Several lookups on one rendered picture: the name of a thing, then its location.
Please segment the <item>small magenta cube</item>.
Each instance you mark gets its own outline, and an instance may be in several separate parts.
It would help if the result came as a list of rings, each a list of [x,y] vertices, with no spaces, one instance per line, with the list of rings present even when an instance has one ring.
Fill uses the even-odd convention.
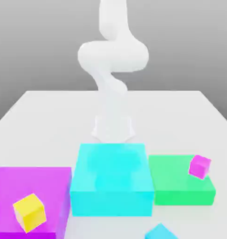
[[[209,172],[211,161],[209,158],[195,155],[190,161],[188,174],[204,180]]]

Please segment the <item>small blue cube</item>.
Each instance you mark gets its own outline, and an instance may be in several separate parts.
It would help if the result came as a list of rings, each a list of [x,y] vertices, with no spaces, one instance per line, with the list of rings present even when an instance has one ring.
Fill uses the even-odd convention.
[[[147,232],[144,239],[178,239],[178,237],[160,223]]]

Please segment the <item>small yellow cube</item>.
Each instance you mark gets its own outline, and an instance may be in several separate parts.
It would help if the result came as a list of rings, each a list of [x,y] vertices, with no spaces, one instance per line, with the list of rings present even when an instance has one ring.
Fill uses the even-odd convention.
[[[25,233],[47,221],[44,204],[34,193],[15,202],[13,209],[16,220]]]

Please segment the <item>large cyan box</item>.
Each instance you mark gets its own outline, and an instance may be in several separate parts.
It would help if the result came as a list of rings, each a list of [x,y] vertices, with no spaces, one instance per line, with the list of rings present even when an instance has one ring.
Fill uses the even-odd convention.
[[[73,216],[150,217],[154,187],[143,143],[83,143],[70,187]]]

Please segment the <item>large green box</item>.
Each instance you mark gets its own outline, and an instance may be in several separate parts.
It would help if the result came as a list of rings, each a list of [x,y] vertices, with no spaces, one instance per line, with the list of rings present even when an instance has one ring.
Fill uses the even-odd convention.
[[[212,205],[216,189],[209,176],[204,180],[188,174],[194,155],[149,155],[155,205]]]

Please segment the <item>large magenta box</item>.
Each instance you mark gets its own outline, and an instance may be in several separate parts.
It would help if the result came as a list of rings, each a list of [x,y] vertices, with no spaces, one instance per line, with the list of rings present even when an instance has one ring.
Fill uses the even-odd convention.
[[[64,239],[71,179],[70,167],[0,167],[0,239]],[[32,193],[44,204],[47,221],[25,233],[13,204]]]

